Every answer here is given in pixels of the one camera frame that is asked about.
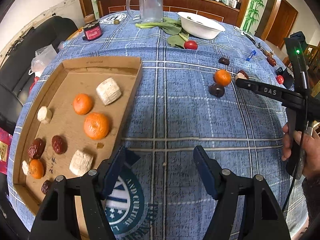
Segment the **person's right hand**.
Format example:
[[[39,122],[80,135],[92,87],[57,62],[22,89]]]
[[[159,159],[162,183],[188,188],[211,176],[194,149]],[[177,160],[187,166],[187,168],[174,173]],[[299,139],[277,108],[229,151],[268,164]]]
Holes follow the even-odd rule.
[[[302,133],[294,131],[293,136],[290,137],[288,123],[283,126],[283,132],[283,153],[281,158],[283,161],[285,161],[291,156],[292,142],[295,141],[298,145],[300,145]],[[319,176],[319,145],[319,135],[315,131],[312,132],[312,135],[304,133],[302,149],[306,153],[306,160],[303,169],[303,176],[307,179]]]

